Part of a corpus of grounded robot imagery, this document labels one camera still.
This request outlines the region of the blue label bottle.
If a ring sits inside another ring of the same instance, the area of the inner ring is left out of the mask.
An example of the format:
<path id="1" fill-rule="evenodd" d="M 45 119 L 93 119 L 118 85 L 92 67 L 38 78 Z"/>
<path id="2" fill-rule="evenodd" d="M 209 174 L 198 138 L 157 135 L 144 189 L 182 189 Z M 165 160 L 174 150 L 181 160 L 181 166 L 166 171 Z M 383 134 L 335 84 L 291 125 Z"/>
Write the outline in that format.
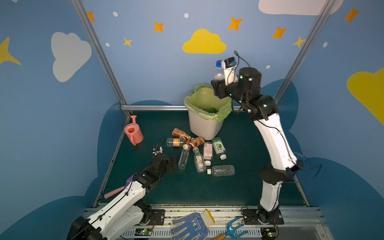
<path id="1" fill-rule="evenodd" d="M 221 81 L 224 79 L 225 79 L 225 74 L 224 74 L 224 69 L 222 66 L 222 60 L 217 60 L 213 80 L 214 81 Z"/>

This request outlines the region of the green plastic bottle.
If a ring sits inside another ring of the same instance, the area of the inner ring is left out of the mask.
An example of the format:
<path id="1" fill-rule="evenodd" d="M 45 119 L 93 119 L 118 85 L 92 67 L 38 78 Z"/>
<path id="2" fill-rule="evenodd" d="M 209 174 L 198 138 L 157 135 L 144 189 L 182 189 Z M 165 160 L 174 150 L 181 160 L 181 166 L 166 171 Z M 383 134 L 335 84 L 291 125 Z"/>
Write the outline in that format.
<path id="1" fill-rule="evenodd" d="M 210 108 L 210 109 L 206 109 L 205 112 L 210 114 L 216 114 L 218 110 L 216 108 Z"/>

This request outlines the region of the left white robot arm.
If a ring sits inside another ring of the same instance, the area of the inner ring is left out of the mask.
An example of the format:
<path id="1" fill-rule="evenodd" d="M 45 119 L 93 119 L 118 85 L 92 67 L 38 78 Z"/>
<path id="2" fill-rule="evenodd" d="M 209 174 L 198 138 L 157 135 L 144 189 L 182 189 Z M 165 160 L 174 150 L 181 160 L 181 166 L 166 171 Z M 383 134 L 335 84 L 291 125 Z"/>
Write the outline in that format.
<path id="1" fill-rule="evenodd" d="M 128 228 L 146 223 L 152 207 L 143 198 L 162 180 L 165 173 L 177 169 L 174 157 L 163 153 L 133 175 L 132 181 L 106 206 L 88 218 L 79 217 L 71 225 L 68 240 L 115 240 Z"/>

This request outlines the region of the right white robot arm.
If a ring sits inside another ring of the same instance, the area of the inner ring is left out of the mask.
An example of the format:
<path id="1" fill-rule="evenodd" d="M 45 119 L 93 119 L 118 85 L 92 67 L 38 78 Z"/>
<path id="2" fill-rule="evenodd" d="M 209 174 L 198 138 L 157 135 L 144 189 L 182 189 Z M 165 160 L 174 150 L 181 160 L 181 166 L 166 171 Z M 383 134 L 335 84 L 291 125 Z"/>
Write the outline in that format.
<path id="1" fill-rule="evenodd" d="M 261 133 L 270 154 L 270 164 L 261 170 L 263 190 L 259 211 L 272 214 L 279 207 L 283 182 L 299 168 L 297 158 L 283 131 L 274 99 L 261 94 L 261 73 L 251 67 L 241 68 L 238 74 L 234 67 L 223 67 L 221 71 L 224 75 L 211 81 L 215 95 L 220 99 L 230 97 L 242 107 Z"/>

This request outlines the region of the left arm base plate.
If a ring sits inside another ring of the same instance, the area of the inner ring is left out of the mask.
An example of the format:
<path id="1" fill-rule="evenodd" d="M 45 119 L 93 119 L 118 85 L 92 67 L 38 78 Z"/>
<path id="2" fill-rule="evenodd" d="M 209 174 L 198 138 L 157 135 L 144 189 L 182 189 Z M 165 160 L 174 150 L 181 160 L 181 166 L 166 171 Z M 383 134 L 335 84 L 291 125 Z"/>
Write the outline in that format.
<path id="1" fill-rule="evenodd" d="M 165 221 L 166 211 L 163 209 L 152 209 L 151 212 L 144 213 L 143 219 L 140 225 L 144 226 L 163 226 Z"/>

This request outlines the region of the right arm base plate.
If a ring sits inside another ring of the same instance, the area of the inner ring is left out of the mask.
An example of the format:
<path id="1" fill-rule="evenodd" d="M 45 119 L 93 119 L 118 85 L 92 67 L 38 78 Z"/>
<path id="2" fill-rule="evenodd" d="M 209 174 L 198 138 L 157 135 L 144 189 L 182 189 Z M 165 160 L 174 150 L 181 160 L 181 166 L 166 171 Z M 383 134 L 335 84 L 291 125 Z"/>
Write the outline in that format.
<path id="1" fill-rule="evenodd" d="M 241 208 L 240 210 L 243 216 L 243 223 L 245 225 L 283 225 L 284 219 L 282 213 L 277 207 L 272 212 L 268 212 L 264 209 L 248 209 Z"/>

